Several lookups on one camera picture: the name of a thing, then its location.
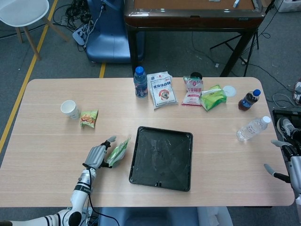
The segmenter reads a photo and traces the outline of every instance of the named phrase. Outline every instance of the gray carpet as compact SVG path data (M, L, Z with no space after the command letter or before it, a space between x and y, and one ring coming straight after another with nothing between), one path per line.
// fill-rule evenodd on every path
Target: gray carpet
M57 7L70 2L59 1ZM60 20L62 11L58 11L56 20ZM268 24L275 10L272 10L260 26L259 32ZM281 13L273 19L266 32L270 39L259 37L260 49L254 50L251 63L259 65L268 71L286 87L292 87L301 77L300 39L301 13ZM71 32L59 27L65 34L71 37ZM14 29L0 23L0 37L14 33ZM42 29L31 32L34 41L38 43ZM225 46L220 46L212 51L209 48L227 38L235 36L235 33L195 32L193 34L195 47L205 52L214 62L219 63L215 67L208 57L193 49L191 32L148 32L146 34L146 56L142 63L148 73L169 71L175 77L189 75L193 71L201 72L205 77L218 77L224 63L227 62L231 51ZM10 112L27 73L32 60L33 52L24 36L24 43L20 44L17 37L0 40L0 134L3 133ZM75 42L65 42L52 30L47 32L41 49L42 60L38 61L33 69L30 80L36 78L98 78L100 64L88 61L85 52L78 52ZM237 76L242 76L244 66L238 61L233 69ZM105 78L131 77L129 64L107 64ZM263 85L264 93L268 100L272 94L283 87L257 66L249 66L247 76L258 78ZM279 91L291 96L285 89ZM268 102L269 109L279 109L273 102ZM0 163L3 160L8 139L0 154ZM0 220L27 220L48 214L56 213L60 208L0 208ZM298 218L296 207L244 208L229 207L234 226L297 226Z

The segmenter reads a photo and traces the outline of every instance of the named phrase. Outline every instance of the yellow floor line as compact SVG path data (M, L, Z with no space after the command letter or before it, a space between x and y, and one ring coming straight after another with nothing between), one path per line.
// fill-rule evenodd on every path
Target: yellow floor line
M48 20L51 20L57 2L58 2L58 0L54 0L54 2L53 2L53 4L52 4L52 7L51 7L51 10L50 10L50 12L49 12ZM42 33L42 35L41 35L40 41L39 41L38 46L37 46L37 50L38 50L38 51L41 50L43 41L44 41L45 36L46 36L46 33L47 33L47 30L48 30L48 25L45 26L44 29L43 29L43 33ZM30 65L29 65L29 68L28 68L28 71L27 71L27 73L26 73L25 79L24 79L24 81L23 81L22 87L21 87L21 89L20 89L20 91L19 91L19 94L18 94L18 97L17 97L17 99L16 99L16 102L15 102L15 104L14 104L13 110L11 111L10 116L9 116L9 118L8 118L8 122L6 123L6 126L5 126L5 128L4 128L4 131L3 131L3 134L2 134L2 137L1 137L1 140L0 140L0 153L2 152L2 149L3 149L3 146L4 146L5 140L6 140L7 136L8 136L10 127L11 127L11 125L12 125L12 123L13 123L13 120L14 120L14 118L15 118L15 115L16 115L16 112L17 112L17 110L18 110L18 107L19 107L19 105L20 105L20 103L21 103L21 99L22 99L23 94L24 94L24 92L25 92L25 88L26 88L27 83L28 83L28 81L29 81L29 78L30 78L30 76L31 76L31 74L32 74L32 70L33 70L33 68L34 68L34 65L35 65L36 61L37 61L37 57L34 55L33 58L32 58L32 62L31 62Z
M105 63L102 63L102 66L100 68L99 78L103 79L104 77L104 71L105 71Z

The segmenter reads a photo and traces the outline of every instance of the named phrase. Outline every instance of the green snack bag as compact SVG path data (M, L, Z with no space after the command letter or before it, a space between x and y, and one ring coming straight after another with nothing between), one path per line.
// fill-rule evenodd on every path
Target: green snack bag
M112 151L112 153L107 159L109 167L113 166L113 164L116 165L116 162L123 159L124 155L126 154L127 144L130 139L131 138L127 139L125 142L121 143L118 147L116 147L114 151Z
M98 115L98 110L80 113L80 127L87 125L89 127L95 128L97 115Z
M206 111L214 108L220 103L225 103L227 96L219 85L211 87L208 91L202 91L200 102Z

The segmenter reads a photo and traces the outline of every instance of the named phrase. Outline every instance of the white paper cup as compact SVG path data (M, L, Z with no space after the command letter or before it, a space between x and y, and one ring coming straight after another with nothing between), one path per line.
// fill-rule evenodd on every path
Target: white paper cup
M76 103L73 100L66 100L61 105L61 112L68 115L72 119L79 118L79 110L77 109Z

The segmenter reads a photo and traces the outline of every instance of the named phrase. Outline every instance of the bottle label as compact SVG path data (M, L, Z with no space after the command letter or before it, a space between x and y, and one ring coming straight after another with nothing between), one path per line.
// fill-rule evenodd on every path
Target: bottle label
M144 86L141 86L137 83L135 83L135 93L137 97L144 97L147 95L147 84Z
M246 127L246 129L248 130L248 132L249 132L250 134L256 135L256 131L253 129L252 126L248 125L248 126Z
M247 101L246 98L243 99L242 105L247 108L252 106L252 104L249 101Z

